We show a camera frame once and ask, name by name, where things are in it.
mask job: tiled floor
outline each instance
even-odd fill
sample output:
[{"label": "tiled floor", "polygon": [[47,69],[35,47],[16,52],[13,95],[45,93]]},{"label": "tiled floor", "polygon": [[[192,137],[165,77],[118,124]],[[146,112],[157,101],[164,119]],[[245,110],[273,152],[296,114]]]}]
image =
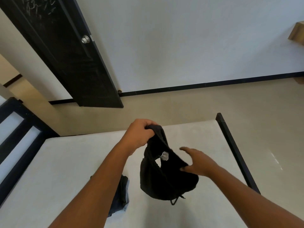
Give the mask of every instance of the tiled floor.
[{"label": "tiled floor", "polygon": [[10,90],[60,135],[125,130],[135,118],[199,122],[221,112],[262,195],[304,219],[304,85],[294,79],[123,97],[123,109],[51,106],[26,82]]}]

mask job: right hand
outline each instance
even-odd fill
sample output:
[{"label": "right hand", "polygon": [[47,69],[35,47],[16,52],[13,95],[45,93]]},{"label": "right hand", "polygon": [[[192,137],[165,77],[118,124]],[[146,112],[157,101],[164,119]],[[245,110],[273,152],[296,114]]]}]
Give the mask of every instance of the right hand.
[{"label": "right hand", "polygon": [[202,151],[188,147],[181,147],[180,150],[185,151],[192,158],[192,165],[181,168],[181,171],[209,177],[212,171],[218,167],[217,163]]}]

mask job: forearm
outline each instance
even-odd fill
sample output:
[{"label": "forearm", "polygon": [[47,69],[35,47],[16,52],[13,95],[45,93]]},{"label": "forearm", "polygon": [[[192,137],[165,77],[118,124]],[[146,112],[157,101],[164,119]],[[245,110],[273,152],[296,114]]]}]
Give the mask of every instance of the forearm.
[{"label": "forearm", "polygon": [[225,169],[216,166],[210,179],[219,187],[249,228],[304,227],[304,222],[270,202]]},{"label": "forearm", "polygon": [[53,227],[103,227],[130,151],[118,143],[92,178],[51,224]]}]

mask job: door panel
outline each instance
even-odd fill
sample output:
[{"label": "door panel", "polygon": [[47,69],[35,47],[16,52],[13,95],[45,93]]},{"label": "door panel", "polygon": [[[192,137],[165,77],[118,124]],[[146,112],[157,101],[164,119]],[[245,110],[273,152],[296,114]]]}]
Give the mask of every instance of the door panel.
[{"label": "door panel", "polygon": [[0,0],[0,6],[80,106],[123,107],[75,0]]}]

